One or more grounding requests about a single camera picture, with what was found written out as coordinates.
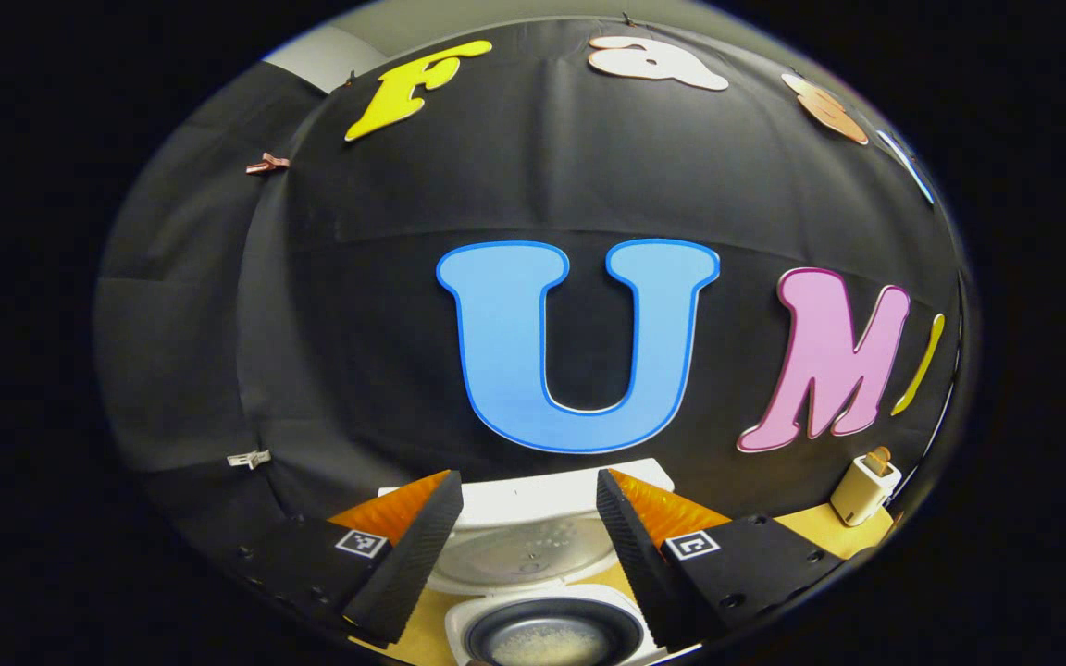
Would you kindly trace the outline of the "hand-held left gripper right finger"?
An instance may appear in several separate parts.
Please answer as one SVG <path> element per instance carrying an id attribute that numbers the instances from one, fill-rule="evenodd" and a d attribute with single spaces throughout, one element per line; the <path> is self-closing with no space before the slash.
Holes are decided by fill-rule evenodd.
<path id="1" fill-rule="evenodd" d="M 655 645 L 669 653 L 740 639 L 845 563 L 765 514 L 664 527 L 685 498 L 614 469 L 596 507 Z"/>

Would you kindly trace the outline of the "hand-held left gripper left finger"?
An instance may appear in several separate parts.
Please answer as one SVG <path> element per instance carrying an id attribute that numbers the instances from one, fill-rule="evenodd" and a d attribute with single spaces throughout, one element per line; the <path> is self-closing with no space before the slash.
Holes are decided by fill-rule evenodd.
<path id="1" fill-rule="evenodd" d="M 388 648 L 401 640 L 462 509 L 461 473 L 443 471 L 328 519 L 282 520 L 226 564 L 318 631 Z"/>

